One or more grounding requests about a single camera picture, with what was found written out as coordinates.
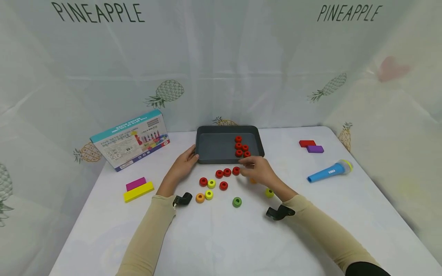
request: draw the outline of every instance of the green ring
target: green ring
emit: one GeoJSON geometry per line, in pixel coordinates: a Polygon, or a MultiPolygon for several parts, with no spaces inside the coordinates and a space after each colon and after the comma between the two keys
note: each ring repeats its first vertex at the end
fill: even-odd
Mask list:
{"type": "Polygon", "coordinates": [[[233,205],[235,208],[240,207],[242,203],[243,203],[243,201],[241,200],[240,197],[235,197],[235,198],[233,199],[233,201],[232,201],[232,205],[233,205]]]}

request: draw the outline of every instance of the white curtain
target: white curtain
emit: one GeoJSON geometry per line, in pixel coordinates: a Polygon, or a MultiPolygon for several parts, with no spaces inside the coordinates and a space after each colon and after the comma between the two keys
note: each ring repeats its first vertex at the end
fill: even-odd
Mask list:
{"type": "Polygon", "coordinates": [[[104,164],[88,138],[152,103],[170,132],[329,126],[442,262],[438,0],[0,10],[0,275],[49,273],[104,164]],[[168,79],[184,93],[157,90],[168,79]]]}

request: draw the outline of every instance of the arm sleeve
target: arm sleeve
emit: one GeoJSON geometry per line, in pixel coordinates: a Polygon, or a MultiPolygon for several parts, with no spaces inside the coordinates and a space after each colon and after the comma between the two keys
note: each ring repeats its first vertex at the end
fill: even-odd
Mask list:
{"type": "Polygon", "coordinates": [[[344,273],[349,265],[355,262],[367,262],[379,266],[344,227],[302,195],[296,195],[282,205],[295,211],[294,216],[285,219],[293,219],[307,230],[344,273]]]}
{"type": "Polygon", "coordinates": [[[152,276],[164,235],[175,216],[175,196],[155,195],[143,220],[127,246],[116,276],[152,276]]]}

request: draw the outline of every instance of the gray tray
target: gray tray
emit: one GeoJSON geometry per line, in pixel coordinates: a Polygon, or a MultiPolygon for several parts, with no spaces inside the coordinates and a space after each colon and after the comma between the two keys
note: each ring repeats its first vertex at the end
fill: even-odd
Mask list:
{"type": "Polygon", "coordinates": [[[195,154],[200,164],[237,164],[235,137],[243,138],[242,144],[249,146],[251,155],[264,156],[264,148],[258,129],[253,125],[200,126],[196,134],[195,154]]]}

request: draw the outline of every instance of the product box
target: product box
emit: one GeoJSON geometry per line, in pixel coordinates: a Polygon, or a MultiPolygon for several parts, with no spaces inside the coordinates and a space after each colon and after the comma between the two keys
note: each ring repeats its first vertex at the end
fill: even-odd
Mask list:
{"type": "Polygon", "coordinates": [[[94,135],[91,141],[116,171],[170,143],[159,110],[94,135]]]}

